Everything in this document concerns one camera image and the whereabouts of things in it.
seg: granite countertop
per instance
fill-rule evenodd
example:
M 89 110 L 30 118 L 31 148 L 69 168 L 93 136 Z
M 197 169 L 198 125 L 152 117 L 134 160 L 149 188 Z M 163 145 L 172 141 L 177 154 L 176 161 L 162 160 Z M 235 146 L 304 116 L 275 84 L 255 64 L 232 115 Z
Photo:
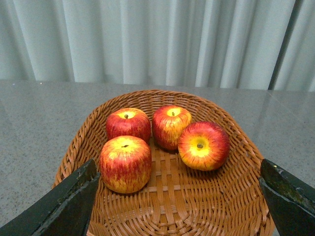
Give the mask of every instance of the granite countertop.
M 70 142 L 95 107 L 142 89 L 215 102 L 265 158 L 315 187 L 314 92 L 0 81 L 0 226 L 51 189 Z

